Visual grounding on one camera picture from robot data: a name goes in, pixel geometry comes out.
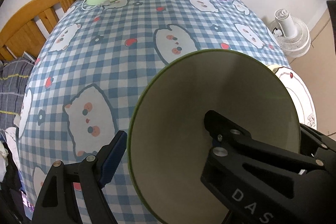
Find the wooden chair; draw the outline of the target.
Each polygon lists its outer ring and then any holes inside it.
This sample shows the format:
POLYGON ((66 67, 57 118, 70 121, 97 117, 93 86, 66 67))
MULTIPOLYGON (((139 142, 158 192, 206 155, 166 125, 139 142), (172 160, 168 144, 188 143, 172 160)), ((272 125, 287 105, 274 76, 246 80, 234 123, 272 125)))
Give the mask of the wooden chair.
POLYGON ((54 5, 60 4, 66 12, 76 0, 32 0, 19 9, 1 30, 1 60, 12 61, 27 52, 38 57, 46 42, 37 17, 50 33, 59 22, 54 5))

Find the white electric fan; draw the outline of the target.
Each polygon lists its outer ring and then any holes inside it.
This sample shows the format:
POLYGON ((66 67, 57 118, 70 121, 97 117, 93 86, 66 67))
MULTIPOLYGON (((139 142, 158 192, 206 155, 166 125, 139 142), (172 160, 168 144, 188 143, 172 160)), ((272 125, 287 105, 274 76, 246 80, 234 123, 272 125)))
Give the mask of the white electric fan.
POLYGON ((311 37, 307 25, 286 9, 275 11, 270 31, 286 57, 299 58, 310 49, 311 37))

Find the white plate red trim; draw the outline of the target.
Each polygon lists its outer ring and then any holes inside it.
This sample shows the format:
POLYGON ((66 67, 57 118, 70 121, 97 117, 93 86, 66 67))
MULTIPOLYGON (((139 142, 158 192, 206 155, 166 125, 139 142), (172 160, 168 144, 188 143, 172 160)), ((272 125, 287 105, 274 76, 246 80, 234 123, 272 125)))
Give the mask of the white plate red trim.
POLYGON ((287 67, 271 69, 286 87, 294 103, 298 120, 313 129, 317 129, 317 116, 313 99, 305 83, 295 71, 287 67))

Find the blue checked tablecloth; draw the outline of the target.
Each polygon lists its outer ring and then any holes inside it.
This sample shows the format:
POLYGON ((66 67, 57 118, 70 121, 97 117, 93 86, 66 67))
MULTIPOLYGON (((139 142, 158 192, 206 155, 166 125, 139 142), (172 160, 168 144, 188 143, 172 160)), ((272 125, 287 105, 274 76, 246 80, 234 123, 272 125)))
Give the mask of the blue checked tablecloth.
POLYGON ((202 183, 214 110, 252 138, 300 146, 291 97, 270 65, 288 61, 241 0, 76 1, 38 55, 22 103, 19 158, 35 223, 66 207, 92 223, 79 165, 118 131, 126 150, 102 189, 118 223, 221 223, 202 183), (70 208, 70 202, 76 207, 70 208))

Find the grey plaid bedding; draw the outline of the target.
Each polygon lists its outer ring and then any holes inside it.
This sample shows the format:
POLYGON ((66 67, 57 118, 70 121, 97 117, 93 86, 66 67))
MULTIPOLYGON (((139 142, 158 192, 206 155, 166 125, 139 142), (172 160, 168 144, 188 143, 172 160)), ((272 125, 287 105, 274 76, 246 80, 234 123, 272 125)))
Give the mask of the grey plaid bedding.
POLYGON ((1 132, 13 127, 14 118, 20 115, 25 89, 34 63, 24 57, 1 61, 1 132))

